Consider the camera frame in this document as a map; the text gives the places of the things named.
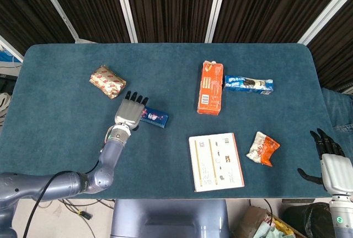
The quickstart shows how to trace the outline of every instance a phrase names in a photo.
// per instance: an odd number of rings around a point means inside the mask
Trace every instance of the orange box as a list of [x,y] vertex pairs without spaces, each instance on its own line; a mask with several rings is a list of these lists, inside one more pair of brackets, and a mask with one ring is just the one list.
[[218,115],[222,102],[223,65],[205,61],[202,68],[197,113]]

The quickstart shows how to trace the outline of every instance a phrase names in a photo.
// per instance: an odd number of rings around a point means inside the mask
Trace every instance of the blue snack package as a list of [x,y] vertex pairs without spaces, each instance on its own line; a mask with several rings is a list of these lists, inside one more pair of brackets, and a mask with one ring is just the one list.
[[268,95],[274,91],[274,81],[272,79],[257,80],[246,77],[226,75],[224,80],[224,89]]
[[164,128],[167,124],[168,117],[168,114],[164,112],[145,107],[140,120]]

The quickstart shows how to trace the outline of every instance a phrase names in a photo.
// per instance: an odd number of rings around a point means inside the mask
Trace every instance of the robotic arm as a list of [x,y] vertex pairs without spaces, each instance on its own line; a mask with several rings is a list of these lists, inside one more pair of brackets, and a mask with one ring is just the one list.
[[337,238],[353,237],[353,166],[349,158],[345,157],[340,145],[326,135],[321,129],[316,134],[310,134],[316,142],[316,149],[321,163],[322,177],[307,175],[298,168],[299,174],[308,181],[323,185],[332,195],[330,211]]
[[94,194],[112,185],[117,161],[131,130],[138,128],[142,111],[148,101],[148,98],[142,100],[142,96],[136,99],[136,92],[131,98],[130,95],[131,92],[128,91],[115,115],[115,125],[107,132],[108,137],[106,136],[97,166],[89,173],[63,171],[54,177],[0,174],[0,238],[17,237],[12,229],[12,219],[21,198],[49,201],[74,197],[81,193]]

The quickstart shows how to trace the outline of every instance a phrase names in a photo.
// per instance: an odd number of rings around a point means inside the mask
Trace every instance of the red and white wrapper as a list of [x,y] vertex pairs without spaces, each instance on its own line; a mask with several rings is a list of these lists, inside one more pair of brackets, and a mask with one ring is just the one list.
[[126,86],[126,81],[109,70],[107,66],[101,66],[94,71],[89,81],[111,99],[117,97]]

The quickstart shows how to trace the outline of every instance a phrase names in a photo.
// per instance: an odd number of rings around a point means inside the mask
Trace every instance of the blue table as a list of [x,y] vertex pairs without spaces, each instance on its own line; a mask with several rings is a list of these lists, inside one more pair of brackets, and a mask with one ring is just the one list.
[[[199,115],[196,104],[204,60],[223,63],[224,74],[273,79],[270,95],[224,91],[218,116]],[[107,65],[127,80],[110,100],[89,83]],[[165,129],[141,123],[127,142],[113,186],[94,198],[321,197],[323,188],[297,168],[320,175],[309,130],[332,128],[309,50],[299,44],[49,44],[26,55],[0,136],[0,172],[31,175],[87,171],[128,90],[165,111]],[[257,131],[281,144],[274,167],[245,157]],[[194,192],[188,138],[233,132],[244,188]]]

